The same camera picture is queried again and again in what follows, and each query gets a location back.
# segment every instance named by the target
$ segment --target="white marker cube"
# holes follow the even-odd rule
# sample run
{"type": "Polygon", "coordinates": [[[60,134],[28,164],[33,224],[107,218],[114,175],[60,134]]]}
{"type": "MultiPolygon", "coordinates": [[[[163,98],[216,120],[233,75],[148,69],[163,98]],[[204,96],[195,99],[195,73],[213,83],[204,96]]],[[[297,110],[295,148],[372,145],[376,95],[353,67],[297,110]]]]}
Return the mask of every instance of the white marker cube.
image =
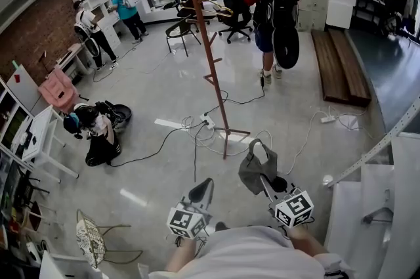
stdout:
{"type": "Polygon", "coordinates": [[[202,228],[205,228],[205,220],[201,213],[171,208],[166,225],[173,234],[193,239],[202,228]]]}
{"type": "Polygon", "coordinates": [[[304,223],[311,216],[313,209],[314,204],[308,192],[304,191],[277,204],[276,218],[289,228],[293,228],[304,223]]]}

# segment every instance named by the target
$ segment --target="brick wall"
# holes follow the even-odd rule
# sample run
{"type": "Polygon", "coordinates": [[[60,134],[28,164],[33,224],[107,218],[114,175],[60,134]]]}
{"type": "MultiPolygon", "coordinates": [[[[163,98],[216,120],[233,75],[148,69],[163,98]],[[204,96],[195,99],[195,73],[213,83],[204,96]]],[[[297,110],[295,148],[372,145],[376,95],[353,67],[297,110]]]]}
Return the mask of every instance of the brick wall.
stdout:
{"type": "Polygon", "coordinates": [[[23,64],[39,85],[46,71],[38,63],[43,60],[51,70],[56,60],[77,42],[74,34],[75,12],[72,0],[37,0],[0,34],[0,75],[7,81],[14,72],[12,60],[23,64]]]}

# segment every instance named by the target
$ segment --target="gray floor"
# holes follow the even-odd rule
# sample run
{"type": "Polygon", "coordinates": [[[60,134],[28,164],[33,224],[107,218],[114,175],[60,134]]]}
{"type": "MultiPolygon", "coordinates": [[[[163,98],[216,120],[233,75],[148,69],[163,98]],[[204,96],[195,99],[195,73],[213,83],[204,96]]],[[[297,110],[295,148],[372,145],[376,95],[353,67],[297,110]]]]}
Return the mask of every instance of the gray floor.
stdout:
{"type": "MultiPolygon", "coordinates": [[[[200,114],[217,105],[212,86],[202,77],[209,73],[203,47],[192,36],[186,38],[190,57],[185,56],[182,43],[173,42],[175,54],[168,54],[164,30],[167,24],[149,26],[150,35],[136,50],[129,52],[118,68],[99,83],[86,77],[77,86],[79,93],[91,102],[109,100],[128,105],[133,110],[129,128],[120,136],[122,154],[115,163],[140,158],[158,150],[173,123],[191,115],[199,123],[200,114]]],[[[222,29],[217,22],[209,26],[211,31],[222,29]]],[[[226,103],[226,113],[231,128],[251,131],[255,136],[266,129],[272,134],[272,147],[278,153],[278,170],[287,171],[294,155],[303,145],[309,121],[317,110],[327,112],[333,105],[340,112],[362,112],[361,109],[322,100],[320,77],[316,55],[309,33],[300,33],[301,56],[297,65],[283,73],[281,80],[274,80],[266,88],[266,96],[246,105],[226,103]]],[[[216,64],[221,89],[229,97],[246,101],[261,94],[258,69],[261,54],[254,41],[245,37],[233,37],[227,45],[226,36],[217,37],[213,43],[213,56],[222,57],[216,64]]],[[[117,50],[122,56],[131,48],[131,38],[123,37],[117,50]]],[[[108,74],[104,69],[95,79],[108,74]]],[[[217,125],[222,125],[219,111],[211,113],[217,125]]],[[[323,241],[326,235],[332,191],[321,184],[325,174],[337,175],[350,167],[362,153],[367,152],[373,141],[363,131],[349,131],[338,122],[320,124],[322,115],[314,118],[308,144],[297,158],[292,177],[297,185],[310,194],[315,205],[316,221],[309,225],[315,236],[323,241]]],[[[370,113],[356,118],[343,117],[351,126],[370,123],[370,113]]],[[[41,176],[42,187],[51,191],[48,196],[39,196],[39,201],[58,210],[57,219],[62,225],[41,225],[48,234],[57,252],[79,255],[75,240],[76,209],[82,209],[98,224],[115,225],[126,223],[132,228],[109,233],[107,241],[120,249],[141,248],[144,254],[139,262],[150,265],[152,270],[162,269],[174,249],[174,238],[165,226],[169,208],[175,206],[181,194],[194,186],[194,144],[184,131],[173,133],[162,151],[155,157],[134,162],[122,167],[87,167],[84,157],[89,142],[78,141],[64,131],[63,140],[69,145],[54,149],[57,159],[80,176],[73,179],[60,174],[61,184],[41,176]]],[[[202,137],[209,135],[204,129],[202,137]]],[[[263,142],[270,144],[268,135],[261,135],[263,142]]],[[[233,154],[247,147],[232,137],[228,151],[233,154]]],[[[215,150],[222,150],[223,139],[216,135],[215,150]]],[[[264,161],[258,148],[257,155],[264,161]]],[[[215,181],[213,203],[209,208],[213,222],[224,221],[228,226],[273,224],[267,212],[267,200],[263,194],[254,196],[244,187],[238,177],[238,169],[245,154],[229,157],[207,150],[197,149],[198,182],[207,177],[215,181]]],[[[56,169],[48,167],[59,175],[56,169]]],[[[111,265],[102,263],[100,268],[111,278],[138,278],[137,265],[111,265]]]]}
{"type": "MultiPolygon", "coordinates": [[[[379,37],[360,30],[348,34],[375,89],[386,132],[420,95],[420,46],[404,37],[379,37]]],[[[407,131],[420,133],[420,118],[407,131]]]]}

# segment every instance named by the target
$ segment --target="person in teal shirt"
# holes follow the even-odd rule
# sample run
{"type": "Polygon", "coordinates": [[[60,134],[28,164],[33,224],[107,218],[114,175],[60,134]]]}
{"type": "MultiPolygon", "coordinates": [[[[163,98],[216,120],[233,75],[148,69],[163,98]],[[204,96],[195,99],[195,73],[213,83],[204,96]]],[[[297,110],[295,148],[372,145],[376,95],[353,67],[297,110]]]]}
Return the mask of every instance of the person in teal shirt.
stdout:
{"type": "Polygon", "coordinates": [[[108,10],[110,12],[118,12],[119,18],[130,29],[130,32],[134,36],[135,40],[133,41],[133,44],[140,43],[143,35],[149,35],[143,21],[140,19],[140,15],[138,15],[136,7],[126,7],[123,4],[123,0],[112,0],[112,6],[108,10]]]}

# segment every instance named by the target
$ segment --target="wooden step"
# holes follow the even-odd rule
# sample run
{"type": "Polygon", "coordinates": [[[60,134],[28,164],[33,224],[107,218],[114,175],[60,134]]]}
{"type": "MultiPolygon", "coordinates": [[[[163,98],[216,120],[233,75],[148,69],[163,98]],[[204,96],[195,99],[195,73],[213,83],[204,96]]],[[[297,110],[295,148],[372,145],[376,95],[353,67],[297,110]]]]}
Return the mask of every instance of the wooden step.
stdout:
{"type": "Polygon", "coordinates": [[[351,104],[347,80],[330,34],[320,30],[312,30],[311,34],[320,69],[323,99],[351,104]]]}
{"type": "Polygon", "coordinates": [[[371,101],[368,84],[346,35],[341,30],[330,29],[329,34],[343,67],[353,105],[366,107],[371,101]]]}

